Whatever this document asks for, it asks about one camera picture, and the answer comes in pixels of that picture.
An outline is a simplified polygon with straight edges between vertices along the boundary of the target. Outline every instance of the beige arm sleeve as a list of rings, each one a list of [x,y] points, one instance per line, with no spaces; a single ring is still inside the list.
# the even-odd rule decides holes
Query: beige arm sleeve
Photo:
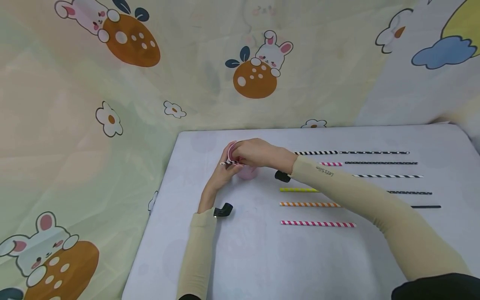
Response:
[[[467,265],[408,204],[351,174],[299,156],[292,178],[371,221],[384,234],[407,280],[447,273],[471,275]]]
[[[188,294],[205,300],[212,267],[212,247],[215,235],[215,208],[201,214],[193,214],[190,237],[185,248],[177,288],[178,300]]]

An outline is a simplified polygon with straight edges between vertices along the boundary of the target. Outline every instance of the wrist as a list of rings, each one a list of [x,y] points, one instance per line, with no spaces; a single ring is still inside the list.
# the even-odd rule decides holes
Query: wrist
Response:
[[[202,196],[200,197],[200,203],[198,204],[197,213],[201,214],[204,211],[209,210],[215,204],[216,190],[205,186]]]
[[[274,151],[274,154],[271,156],[272,161],[270,167],[291,174],[293,171],[293,164],[297,160],[297,157],[298,155],[295,153],[285,148],[277,147],[276,151]]]

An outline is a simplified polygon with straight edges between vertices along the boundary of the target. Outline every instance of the straw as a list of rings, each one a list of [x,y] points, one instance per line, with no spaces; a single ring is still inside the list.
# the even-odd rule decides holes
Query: straw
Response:
[[[322,164],[324,166],[330,166],[330,167],[341,167],[342,163],[325,163],[325,162],[320,162],[319,164]]]
[[[362,177],[362,178],[423,178],[423,175],[367,175],[367,174],[359,174],[354,175],[355,177]]]
[[[311,222],[311,221],[280,221],[281,225],[297,226],[321,226],[321,227],[357,227],[357,224],[350,222]]]
[[[280,202],[280,206],[341,207],[336,203],[322,203],[322,202]]]
[[[238,162],[238,161],[235,161],[235,160],[232,160],[232,161],[224,161],[224,162],[221,162],[220,164],[221,164],[221,165],[226,165],[226,166],[228,166],[228,165],[236,165],[236,164],[239,164],[239,162]]]
[[[410,154],[409,151],[298,151],[297,155],[328,155],[328,154]]]
[[[413,161],[346,161],[346,165],[418,165]]]
[[[281,192],[319,192],[312,188],[280,188]],[[432,192],[415,192],[415,191],[387,191],[390,194],[405,194],[405,195],[432,195]]]
[[[280,206],[295,207],[342,207],[336,203],[324,202],[280,202]],[[412,208],[442,208],[440,205],[412,205]]]

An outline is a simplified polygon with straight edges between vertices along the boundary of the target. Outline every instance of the pink cup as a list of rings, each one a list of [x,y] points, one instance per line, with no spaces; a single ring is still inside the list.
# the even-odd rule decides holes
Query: pink cup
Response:
[[[234,145],[235,144],[230,146],[230,148],[228,149],[228,160],[239,161],[243,158],[242,157],[233,157],[233,155],[232,155]],[[258,168],[257,167],[250,167],[250,166],[246,166],[246,165],[244,165],[242,170],[237,173],[237,176],[240,177],[243,180],[254,179],[255,177],[257,177],[257,175],[258,175]]]

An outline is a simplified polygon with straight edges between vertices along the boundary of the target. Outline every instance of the person's left hand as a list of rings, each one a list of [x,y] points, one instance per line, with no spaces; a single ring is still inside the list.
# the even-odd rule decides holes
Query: person's left hand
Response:
[[[221,162],[227,161],[228,159],[228,149],[232,146],[236,141],[230,142],[225,149],[223,149],[222,156],[220,157],[220,161],[216,166],[215,170],[213,171],[212,177],[207,182],[205,189],[211,189],[213,192],[219,191],[225,184],[227,184],[233,177],[233,175],[240,172],[243,168],[243,165],[221,165]]]

